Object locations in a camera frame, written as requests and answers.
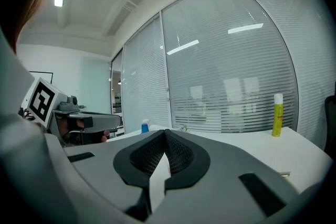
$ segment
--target ceiling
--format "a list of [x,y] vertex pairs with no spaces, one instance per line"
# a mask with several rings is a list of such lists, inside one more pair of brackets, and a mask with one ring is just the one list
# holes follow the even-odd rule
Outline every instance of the ceiling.
[[141,1],[65,0],[64,6],[59,8],[54,6],[54,0],[44,0],[24,29],[21,42],[67,47],[110,57],[113,35],[126,17],[137,11]]

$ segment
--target yellow glue stick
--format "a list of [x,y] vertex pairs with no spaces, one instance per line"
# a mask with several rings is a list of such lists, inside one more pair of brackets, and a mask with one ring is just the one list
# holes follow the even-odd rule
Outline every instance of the yellow glue stick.
[[280,136],[283,117],[284,98],[282,93],[274,94],[274,123],[273,136]]

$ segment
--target office room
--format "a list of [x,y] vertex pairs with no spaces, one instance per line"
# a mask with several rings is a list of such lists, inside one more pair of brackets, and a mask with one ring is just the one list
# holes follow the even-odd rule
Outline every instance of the office room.
[[11,2],[0,158],[27,212],[288,223],[328,197],[330,0]]

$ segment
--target desk surface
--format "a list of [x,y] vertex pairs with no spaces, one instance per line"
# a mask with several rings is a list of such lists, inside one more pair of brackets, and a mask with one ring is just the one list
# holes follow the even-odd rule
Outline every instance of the desk surface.
[[[166,129],[152,125],[151,131]],[[109,139],[112,142],[134,135],[140,130]],[[280,137],[273,137],[271,130],[253,133],[206,133],[192,134],[237,146],[277,172],[290,172],[286,179],[299,192],[324,179],[332,159],[321,149],[288,127],[281,130]]]

